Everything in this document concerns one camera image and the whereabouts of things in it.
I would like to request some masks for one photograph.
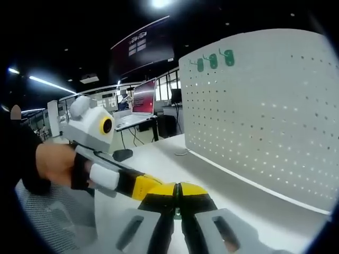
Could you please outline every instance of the human hand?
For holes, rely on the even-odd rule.
[[[76,152],[67,144],[40,144],[35,152],[38,174],[42,179],[53,183],[71,186],[71,173]],[[90,172],[92,163],[85,164],[85,170]]]

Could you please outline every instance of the wall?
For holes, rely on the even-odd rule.
[[[48,118],[53,137],[60,135],[59,121],[58,121],[58,101],[50,101],[47,104]]]

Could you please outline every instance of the table leg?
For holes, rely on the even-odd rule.
[[[158,126],[157,126],[157,120],[156,119],[152,119],[152,130],[153,130],[154,142],[159,141]]]

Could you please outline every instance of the desk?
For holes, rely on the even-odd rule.
[[[191,153],[176,156],[175,153],[184,147],[184,134],[160,140],[133,149],[133,157],[124,164],[165,182],[188,182],[204,187],[218,208],[227,208],[245,220],[257,229],[259,239],[274,249],[301,253],[327,219],[246,184]],[[109,241],[114,220],[123,216],[125,209],[137,208],[139,204],[121,194],[110,198],[95,193],[95,217],[101,244]],[[181,221],[174,221],[174,226],[168,253],[188,253]]]
[[[151,117],[149,119],[145,119],[143,121],[137,122],[137,123],[132,124],[132,125],[123,126],[123,127],[119,128],[118,130],[115,128],[115,131],[116,132],[120,132],[120,131],[123,131],[123,130],[129,129],[129,128],[135,127],[137,125],[140,125],[140,124],[146,123],[146,122],[151,122],[154,141],[158,141],[159,140],[159,135],[158,135],[158,129],[157,129],[157,119],[156,119],[155,116],[153,116],[153,117]]]
[[[179,117],[178,117],[178,124],[176,125],[176,134],[182,134],[185,132],[184,130],[184,115],[182,105],[178,106],[179,108]],[[176,120],[176,108],[173,106],[163,106],[164,115],[171,115],[175,117]]]

